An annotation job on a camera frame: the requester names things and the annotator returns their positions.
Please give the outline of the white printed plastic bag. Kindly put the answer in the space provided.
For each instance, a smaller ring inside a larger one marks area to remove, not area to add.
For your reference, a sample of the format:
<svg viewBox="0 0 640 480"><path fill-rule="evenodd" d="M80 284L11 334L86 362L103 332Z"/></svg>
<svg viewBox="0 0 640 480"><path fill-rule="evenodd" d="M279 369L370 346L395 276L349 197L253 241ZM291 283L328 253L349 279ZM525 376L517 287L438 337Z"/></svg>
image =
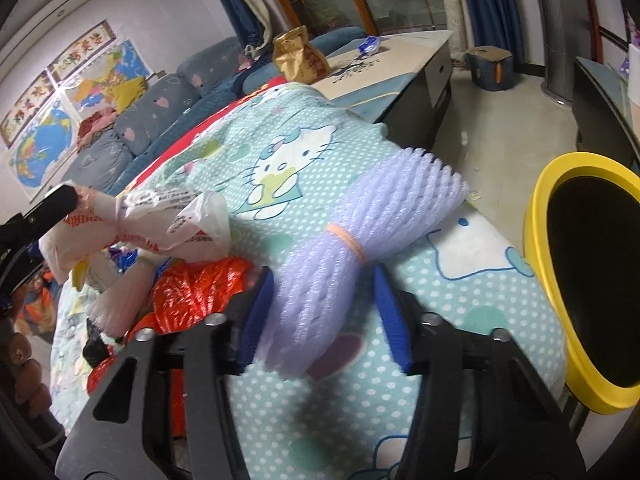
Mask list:
<svg viewBox="0 0 640 480"><path fill-rule="evenodd" d="M117 243L187 262L217 261L229 255L228 207L218 192L187 188L137 188L109 196L75 185L79 202L38 246L55 278L64 282L85 258Z"/></svg>

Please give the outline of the purple foam fruit net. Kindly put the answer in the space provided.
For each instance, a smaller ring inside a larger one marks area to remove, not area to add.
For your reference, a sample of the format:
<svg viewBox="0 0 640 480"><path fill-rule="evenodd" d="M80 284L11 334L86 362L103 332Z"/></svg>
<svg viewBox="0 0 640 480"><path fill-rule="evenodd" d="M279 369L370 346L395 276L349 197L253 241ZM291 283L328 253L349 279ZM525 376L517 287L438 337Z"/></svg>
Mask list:
<svg viewBox="0 0 640 480"><path fill-rule="evenodd" d="M324 228L280 267L258 348L265 369L304 374L344 326L361 270L424 237L466 194L462 175L423 148L404 148L360 174Z"/></svg>

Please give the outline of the yellow rimmed trash bin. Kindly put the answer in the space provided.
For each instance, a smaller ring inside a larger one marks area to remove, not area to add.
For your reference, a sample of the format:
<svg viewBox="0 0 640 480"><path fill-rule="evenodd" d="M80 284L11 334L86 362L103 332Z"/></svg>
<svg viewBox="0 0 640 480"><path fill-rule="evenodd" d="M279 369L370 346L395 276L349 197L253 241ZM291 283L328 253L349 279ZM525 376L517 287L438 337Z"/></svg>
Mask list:
<svg viewBox="0 0 640 480"><path fill-rule="evenodd" d="M561 155L526 208L525 258L566 336L565 383L599 414L639 401L639 178L608 157Z"/></svg>

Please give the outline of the white foam net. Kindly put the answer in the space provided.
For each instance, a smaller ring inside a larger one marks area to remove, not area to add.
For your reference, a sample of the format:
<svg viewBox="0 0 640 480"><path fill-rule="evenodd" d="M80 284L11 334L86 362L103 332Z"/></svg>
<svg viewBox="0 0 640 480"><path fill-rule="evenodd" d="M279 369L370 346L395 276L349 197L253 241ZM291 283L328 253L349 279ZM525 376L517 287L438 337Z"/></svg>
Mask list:
<svg viewBox="0 0 640 480"><path fill-rule="evenodd" d="M106 336L125 336L144 307L162 259L138 255L136 262L87 308L88 319Z"/></svg>

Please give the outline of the world map poster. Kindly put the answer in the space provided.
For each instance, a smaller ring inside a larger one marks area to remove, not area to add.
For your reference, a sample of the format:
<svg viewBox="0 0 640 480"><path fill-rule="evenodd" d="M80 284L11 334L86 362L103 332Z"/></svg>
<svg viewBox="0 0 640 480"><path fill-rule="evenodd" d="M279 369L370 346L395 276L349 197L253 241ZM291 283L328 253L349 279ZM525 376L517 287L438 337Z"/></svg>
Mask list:
<svg viewBox="0 0 640 480"><path fill-rule="evenodd" d="M10 149L9 173L29 203L76 150L79 122L62 99L52 99Z"/></svg>

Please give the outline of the blue sofa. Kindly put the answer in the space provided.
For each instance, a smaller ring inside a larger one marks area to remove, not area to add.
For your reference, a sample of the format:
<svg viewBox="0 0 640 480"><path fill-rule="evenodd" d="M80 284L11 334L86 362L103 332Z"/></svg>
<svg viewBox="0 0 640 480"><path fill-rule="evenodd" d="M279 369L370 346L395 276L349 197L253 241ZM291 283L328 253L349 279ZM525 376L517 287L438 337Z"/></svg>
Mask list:
<svg viewBox="0 0 640 480"><path fill-rule="evenodd" d="M192 128L279 75L270 53L253 61L234 37L213 44L119 113L62 179L117 194Z"/></svg>

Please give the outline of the red plastic bag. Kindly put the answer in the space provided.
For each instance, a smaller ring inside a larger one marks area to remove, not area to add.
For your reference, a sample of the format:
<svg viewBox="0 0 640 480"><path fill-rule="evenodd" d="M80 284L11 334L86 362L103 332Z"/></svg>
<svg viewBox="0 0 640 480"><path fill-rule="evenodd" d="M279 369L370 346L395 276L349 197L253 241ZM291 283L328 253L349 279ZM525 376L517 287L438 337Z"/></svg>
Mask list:
<svg viewBox="0 0 640 480"><path fill-rule="evenodd" d="M171 263L163 270L152 288L152 310L125 336L125 344L134 332L152 328L159 335L183 332L206 315L222 313L231 297L246 289L253 265L246 259L231 256L214 262ZM115 350L102 341L92 328L82 349L82 356L91 366L87 391L93 394L107 370L115 361ZM175 439L186 437L186 416L183 408L183 370L170 375L170 424Z"/></svg>

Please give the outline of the China map poster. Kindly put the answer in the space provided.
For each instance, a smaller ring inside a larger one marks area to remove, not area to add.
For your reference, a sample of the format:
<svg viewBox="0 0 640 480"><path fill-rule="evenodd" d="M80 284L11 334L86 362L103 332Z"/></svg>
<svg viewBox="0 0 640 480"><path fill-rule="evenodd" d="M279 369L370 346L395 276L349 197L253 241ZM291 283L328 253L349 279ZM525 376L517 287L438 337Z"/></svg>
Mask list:
<svg viewBox="0 0 640 480"><path fill-rule="evenodd" d="M134 43L127 39L108 47L92 62L70 78L63 89L79 117L85 119L105 107L116 110L119 96L130 80L140 78L143 88L152 70L142 60Z"/></svg>

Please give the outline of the yellow cushion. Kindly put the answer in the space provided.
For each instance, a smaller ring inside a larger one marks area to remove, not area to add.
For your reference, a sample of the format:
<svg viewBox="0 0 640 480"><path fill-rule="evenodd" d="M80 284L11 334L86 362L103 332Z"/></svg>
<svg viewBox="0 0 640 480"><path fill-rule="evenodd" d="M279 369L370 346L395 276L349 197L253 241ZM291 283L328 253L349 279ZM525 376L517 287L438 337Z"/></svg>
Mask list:
<svg viewBox="0 0 640 480"><path fill-rule="evenodd" d="M127 107L140 99L146 91L146 80L142 76L137 76L126 80L121 84L116 84L112 88L113 107L118 114L122 114Z"/></svg>

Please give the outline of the Hello Kitty bed sheet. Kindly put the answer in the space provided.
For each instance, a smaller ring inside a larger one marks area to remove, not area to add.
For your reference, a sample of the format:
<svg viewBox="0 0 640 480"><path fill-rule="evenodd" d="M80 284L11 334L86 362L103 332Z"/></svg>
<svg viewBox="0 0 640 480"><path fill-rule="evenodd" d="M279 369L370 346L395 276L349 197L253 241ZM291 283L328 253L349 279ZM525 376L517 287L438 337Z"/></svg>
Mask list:
<svg viewBox="0 0 640 480"><path fill-rule="evenodd" d="M549 479L562 328L460 174L302 84L258 93L140 188L85 190L58 278L118 242L89 315L124 338L61 479Z"/></svg>

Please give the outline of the blue curtain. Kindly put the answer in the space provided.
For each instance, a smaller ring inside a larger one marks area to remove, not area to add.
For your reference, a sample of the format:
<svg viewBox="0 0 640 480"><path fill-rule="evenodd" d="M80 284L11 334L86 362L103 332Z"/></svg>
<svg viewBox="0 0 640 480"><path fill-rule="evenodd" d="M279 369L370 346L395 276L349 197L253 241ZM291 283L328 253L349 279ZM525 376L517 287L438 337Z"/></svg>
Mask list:
<svg viewBox="0 0 640 480"><path fill-rule="evenodd" d="M525 61L523 31L516 0L466 0L474 44L510 51L515 61Z"/></svg>
<svg viewBox="0 0 640 480"><path fill-rule="evenodd" d="M258 48L262 44L265 27L245 0L220 0L242 47Z"/></svg>

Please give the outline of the coffee table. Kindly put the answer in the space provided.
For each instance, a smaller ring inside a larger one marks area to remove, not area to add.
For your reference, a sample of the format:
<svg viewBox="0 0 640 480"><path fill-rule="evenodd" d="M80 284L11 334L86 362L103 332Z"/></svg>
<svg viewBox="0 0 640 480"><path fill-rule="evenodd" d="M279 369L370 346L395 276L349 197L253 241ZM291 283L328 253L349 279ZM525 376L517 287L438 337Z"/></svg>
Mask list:
<svg viewBox="0 0 640 480"><path fill-rule="evenodd" d="M406 32L381 38L363 56L366 40L354 39L332 52L332 73L314 88L334 105L367 122L382 122L402 148L433 147L451 101L450 30Z"/></svg>

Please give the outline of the blue storage stool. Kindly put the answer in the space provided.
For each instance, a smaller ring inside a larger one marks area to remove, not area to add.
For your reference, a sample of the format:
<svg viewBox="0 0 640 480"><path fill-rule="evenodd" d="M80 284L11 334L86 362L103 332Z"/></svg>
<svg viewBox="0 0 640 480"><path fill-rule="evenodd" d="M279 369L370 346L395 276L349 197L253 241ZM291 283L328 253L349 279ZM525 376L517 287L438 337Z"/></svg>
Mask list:
<svg viewBox="0 0 640 480"><path fill-rule="evenodd" d="M486 91L503 91L515 86L514 58L506 49L479 46L465 52L472 81Z"/></svg>

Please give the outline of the blue curtain right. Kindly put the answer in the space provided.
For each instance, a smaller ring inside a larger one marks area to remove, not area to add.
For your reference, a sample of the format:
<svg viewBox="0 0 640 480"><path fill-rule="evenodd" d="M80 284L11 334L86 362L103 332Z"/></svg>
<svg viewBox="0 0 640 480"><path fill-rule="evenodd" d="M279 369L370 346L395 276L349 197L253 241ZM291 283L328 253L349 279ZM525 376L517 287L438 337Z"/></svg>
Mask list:
<svg viewBox="0 0 640 480"><path fill-rule="evenodd" d="M474 44L510 51L515 61L525 61L523 31L516 0L466 0Z"/></svg>

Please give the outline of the silver tower air conditioner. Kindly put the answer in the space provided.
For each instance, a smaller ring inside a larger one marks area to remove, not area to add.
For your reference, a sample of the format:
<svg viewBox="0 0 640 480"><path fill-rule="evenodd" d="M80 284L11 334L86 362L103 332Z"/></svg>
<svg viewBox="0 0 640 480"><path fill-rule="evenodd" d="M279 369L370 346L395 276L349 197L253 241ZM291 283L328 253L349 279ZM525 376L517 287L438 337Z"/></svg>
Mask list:
<svg viewBox="0 0 640 480"><path fill-rule="evenodd" d="M593 51L590 0L538 0L544 38L542 91L554 102L571 107L574 62Z"/></svg>

